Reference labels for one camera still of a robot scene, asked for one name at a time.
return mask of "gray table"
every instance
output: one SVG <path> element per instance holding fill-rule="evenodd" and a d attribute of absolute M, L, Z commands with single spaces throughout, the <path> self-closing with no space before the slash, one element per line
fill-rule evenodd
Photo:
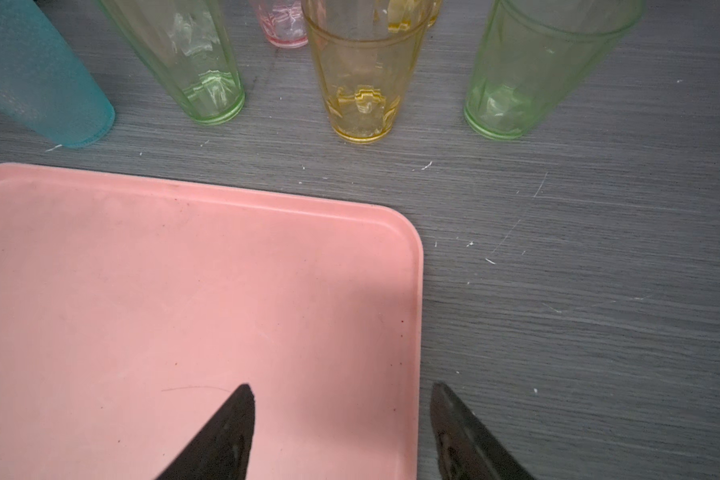
<path fill-rule="evenodd" d="M 308 49 L 265 43 L 243 0 L 224 9 L 248 98 L 215 128 L 92 1 L 45 0 L 118 118 L 89 148 L 45 152 L 0 115 L 0 162 L 403 212 L 425 250 L 420 478 L 438 478 L 436 379 L 539 479 L 720 478 L 720 0 L 648 3 L 541 126 L 498 143 L 461 115 L 490 3 L 445 0 L 394 129 L 358 147 L 328 126 Z"/>

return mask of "tray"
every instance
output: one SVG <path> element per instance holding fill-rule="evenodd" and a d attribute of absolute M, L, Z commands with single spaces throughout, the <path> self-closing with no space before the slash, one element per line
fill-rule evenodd
<path fill-rule="evenodd" d="M 381 206 L 0 165 L 0 478 L 152 479 L 241 383 L 251 480 L 416 478 L 422 243 Z"/>

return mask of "turquoise tumbler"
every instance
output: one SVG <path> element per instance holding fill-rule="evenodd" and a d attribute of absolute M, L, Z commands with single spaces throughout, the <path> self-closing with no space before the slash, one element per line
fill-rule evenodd
<path fill-rule="evenodd" d="M 32 0 L 0 0 L 0 111 L 65 147 L 106 135 L 115 110 Z"/>

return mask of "green cup rim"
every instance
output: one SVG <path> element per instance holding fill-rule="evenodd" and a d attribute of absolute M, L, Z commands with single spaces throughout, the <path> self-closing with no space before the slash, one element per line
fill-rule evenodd
<path fill-rule="evenodd" d="M 562 37 L 566 38 L 571 41 L 575 42 L 593 42 L 597 40 L 603 40 L 604 38 L 617 38 L 621 35 L 625 34 L 630 28 L 635 26 L 640 19 L 643 17 L 643 13 L 646 9 L 646 3 L 645 0 L 637 0 L 638 3 L 638 9 L 636 10 L 636 14 L 633 18 L 631 18 L 627 23 L 625 23 L 623 26 L 618 27 L 615 30 L 611 30 L 609 32 L 598 32 L 598 33 L 582 33 L 582 32 L 568 32 L 567 30 L 563 30 L 562 28 L 553 27 L 548 24 L 543 24 L 541 22 L 538 22 L 538 20 L 535 20 L 533 17 L 528 15 L 527 13 L 523 12 L 519 9 L 517 5 L 514 4 L 515 0 L 494 0 L 497 3 L 500 3 L 507 7 L 507 10 L 509 11 L 509 14 L 511 14 L 513 17 L 515 17 L 519 22 L 522 22 L 527 27 L 532 28 L 533 30 L 536 30 L 542 34 L 549 34 L 555 37 Z"/>
<path fill-rule="evenodd" d="M 327 40 L 330 40 L 331 42 L 335 42 L 338 44 L 342 44 L 348 47 L 356 47 L 356 48 L 378 48 L 378 47 L 386 47 L 388 45 L 396 44 L 399 42 L 402 42 L 403 40 L 410 38 L 414 34 L 417 34 L 419 30 L 422 30 L 423 28 L 426 28 L 429 24 L 429 19 L 432 16 L 432 5 L 434 4 L 434 0 L 425 0 L 428 4 L 427 10 L 424 12 L 424 15 L 422 16 L 422 21 L 418 24 L 416 24 L 415 27 L 411 28 L 410 30 L 406 31 L 403 34 L 397 34 L 393 37 L 388 38 L 380 38 L 376 40 L 372 39 L 359 39 L 359 40 L 351 40 L 349 38 L 340 37 L 336 34 L 330 33 L 327 30 L 320 28 L 313 20 L 312 18 L 307 14 L 307 10 L 304 7 L 306 0 L 302 0 L 302 14 L 304 15 L 304 19 L 307 21 L 307 24 L 309 27 L 315 31 L 315 33 L 319 34 L 321 37 L 326 38 Z"/>

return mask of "wood grain tabletop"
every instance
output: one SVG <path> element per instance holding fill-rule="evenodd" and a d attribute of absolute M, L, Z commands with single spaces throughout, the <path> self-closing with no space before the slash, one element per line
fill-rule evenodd
<path fill-rule="evenodd" d="M 223 0 L 247 92 L 195 125 L 94 2 L 43 0 L 117 111 L 53 147 L 0 114 L 0 162 L 383 204 L 424 243 L 419 474 L 446 381 L 539 479 L 720 478 L 720 0 L 648 0 L 641 24 L 535 130 L 462 116 L 490 2 L 444 0 L 396 125 L 330 128 L 308 48 Z"/>

